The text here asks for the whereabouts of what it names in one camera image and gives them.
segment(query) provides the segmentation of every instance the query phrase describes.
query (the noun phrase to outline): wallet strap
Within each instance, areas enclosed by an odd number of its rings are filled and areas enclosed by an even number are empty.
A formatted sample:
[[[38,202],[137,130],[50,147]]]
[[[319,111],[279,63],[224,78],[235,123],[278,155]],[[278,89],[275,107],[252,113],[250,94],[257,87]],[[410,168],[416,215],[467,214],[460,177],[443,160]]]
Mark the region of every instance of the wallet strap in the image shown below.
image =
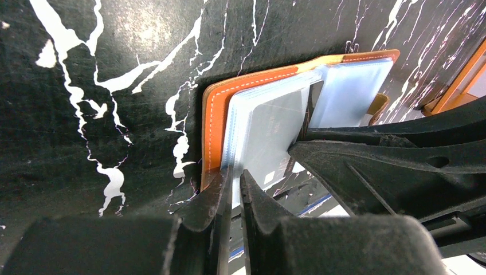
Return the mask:
[[[377,122],[381,114],[383,114],[383,111],[388,106],[389,102],[390,98],[387,95],[384,95],[382,93],[377,94],[370,107],[368,108],[368,111],[366,111],[368,115],[373,116],[371,117],[368,126],[374,125]]]

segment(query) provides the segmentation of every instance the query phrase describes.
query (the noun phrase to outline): wallet stitching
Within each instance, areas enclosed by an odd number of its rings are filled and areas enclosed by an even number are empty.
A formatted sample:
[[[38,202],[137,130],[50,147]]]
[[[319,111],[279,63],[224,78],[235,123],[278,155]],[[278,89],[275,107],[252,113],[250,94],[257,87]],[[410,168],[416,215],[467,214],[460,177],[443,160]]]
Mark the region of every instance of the wallet stitching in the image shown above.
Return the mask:
[[[329,60],[328,62],[334,62],[334,61],[343,61],[343,62],[349,62],[349,61],[357,61],[357,60],[366,60],[366,59],[377,59],[377,58],[383,58],[383,57],[395,57],[395,54],[387,54],[387,55],[384,55],[384,56],[371,56],[371,57],[361,57],[361,58],[353,58],[353,59],[346,59],[346,60],[343,60],[342,58],[340,59],[334,59],[334,60]],[[245,84],[241,84],[241,85],[238,85],[238,86],[235,86],[235,87],[231,87],[231,88],[228,88],[220,93],[216,93],[215,95],[213,95],[213,97],[211,98],[211,111],[210,111],[210,118],[209,118],[209,164],[208,164],[208,169],[209,167],[211,167],[211,127],[213,125],[213,102],[214,102],[214,98],[216,96],[219,96],[223,93],[226,93],[228,91],[231,91],[231,90],[234,90],[234,89],[237,89],[239,87],[243,87],[243,86],[248,86],[250,84],[255,84],[255,83],[259,83],[260,81],[268,81],[268,80],[272,80],[274,78],[282,78],[282,77],[285,77],[285,76],[291,76],[291,75],[294,75],[296,73],[287,73],[287,74],[280,74],[278,76],[275,76],[275,77],[270,77],[270,78],[262,78],[260,80],[256,80],[256,81],[251,81],[251,82],[247,82]]]

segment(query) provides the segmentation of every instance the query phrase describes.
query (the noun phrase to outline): black marble countertop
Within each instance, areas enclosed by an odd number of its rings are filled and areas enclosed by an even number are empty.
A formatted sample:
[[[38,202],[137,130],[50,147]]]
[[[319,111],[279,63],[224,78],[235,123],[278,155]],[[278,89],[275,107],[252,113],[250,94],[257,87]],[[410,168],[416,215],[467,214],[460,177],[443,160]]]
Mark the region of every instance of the black marble countertop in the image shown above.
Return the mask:
[[[486,36],[475,0],[0,3],[0,263],[43,216],[171,213],[201,173],[204,89],[399,49],[381,123],[415,119]]]

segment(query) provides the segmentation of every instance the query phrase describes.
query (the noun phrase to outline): orange object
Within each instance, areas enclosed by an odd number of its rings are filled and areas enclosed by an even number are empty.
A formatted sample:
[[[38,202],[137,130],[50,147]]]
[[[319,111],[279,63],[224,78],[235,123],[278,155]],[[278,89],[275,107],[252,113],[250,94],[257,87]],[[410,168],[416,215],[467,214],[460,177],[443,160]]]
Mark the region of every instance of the orange object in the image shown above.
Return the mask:
[[[201,191],[211,182],[214,172],[220,170],[229,101],[236,92],[307,72],[320,65],[335,65],[387,57],[392,58],[395,62],[399,55],[398,50],[383,50],[321,56],[304,63],[238,76],[209,86],[203,94]],[[381,112],[384,110],[384,108],[376,109]]]

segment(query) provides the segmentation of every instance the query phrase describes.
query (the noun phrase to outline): marble surface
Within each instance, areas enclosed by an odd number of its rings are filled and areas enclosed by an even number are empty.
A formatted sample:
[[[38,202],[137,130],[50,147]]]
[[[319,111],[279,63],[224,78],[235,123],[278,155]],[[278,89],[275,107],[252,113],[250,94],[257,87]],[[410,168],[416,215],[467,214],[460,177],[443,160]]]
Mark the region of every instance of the marble surface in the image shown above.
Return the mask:
[[[0,263],[43,216],[166,214],[197,192],[210,84],[399,49],[381,123],[415,119],[486,36],[479,0],[0,3]]]

